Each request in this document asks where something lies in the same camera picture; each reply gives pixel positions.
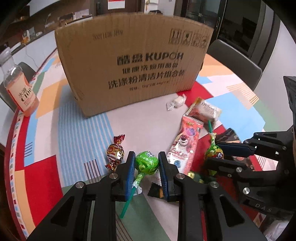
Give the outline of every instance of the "tablecloth border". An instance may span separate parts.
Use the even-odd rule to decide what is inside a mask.
[[[56,51],[57,48],[55,48],[48,56],[47,58],[43,61],[42,65],[38,68],[38,70],[36,71],[36,73],[33,75],[33,78],[35,78],[35,76],[39,73],[39,71],[43,68],[44,64],[48,61],[48,59],[52,56],[52,54]],[[5,189],[6,189],[6,196],[7,196],[7,201],[8,201],[8,206],[10,209],[10,213],[13,219],[13,222],[15,223],[15,227],[19,233],[19,236],[21,238],[22,241],[25,241],[25,235],[22,231],[22,228],[20,226],[19,221],[17,220],[17,216],[15,213],[15,209],[14,209],[14,204],[13,204],[13,199],[12,199],[12,194],[11,194],[11,190],[10,190],[10,174],[9,174],[9,159],[10,159],[10,152],[11,152],[11,144],[12,144],[12,138],[13,138],[13,132],[15,129],[15,124],[17,122],[17,115],[19,113],[19,109],[16,109],[10,129],[9,129],[9,133],[8,133],[8,137],[7,137],[7,142],[6,142],[6,147],[5,147],[5,154],[4,154],[4,182],[5,182]]]

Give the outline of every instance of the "bottle label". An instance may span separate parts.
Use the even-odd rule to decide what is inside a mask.
[[[7,91],[22,112],[25,112],[36,98],[24,73],[21,73],[16,80],[7,87]]]

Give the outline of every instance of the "red and gold wrapped candy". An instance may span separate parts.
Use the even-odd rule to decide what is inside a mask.
[[[122,162],[124,157],[124,150],[121,146],[124,137],[125,135],[114,137],[114,144],[111,144],[107,149],[107,158],[110,163],[105,165],[105,167],[114,172],[116,170],[116,167]]]

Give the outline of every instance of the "red and white poster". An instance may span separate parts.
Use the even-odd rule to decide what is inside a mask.
[[[125,7],[125,0],[108,0],[108,10]]]

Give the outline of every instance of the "tablecloth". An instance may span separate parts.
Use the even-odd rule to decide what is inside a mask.
[[[206,55],[193,88],[162,96],[90,118],[84,118],[68,85],[58,51],[44,62],[31,82],[40,100],[30,116],[15,114],[7,141],[6,185],[12,216],[23,238],[77,181],[99,181],[108,173],[106,149],[113,136],[125,134],[126,153],[167,152],[177,135],[182,115],[197,97],[222,109],[214,131],[231,127],[243,141],[254,132],[276,131],[270,112],[231,70]],[[166,111],[166,102],[187,96],[186,105]],[[192,170],[199,171],[209,136],[201,131]],[[272,170],[276,161],[254,156],[256,170]],[[133,198],[124,219],[116,218],[118,240],[177,240],[178,205],[147,196]],[[120,213],[123,203],[116,203]]]

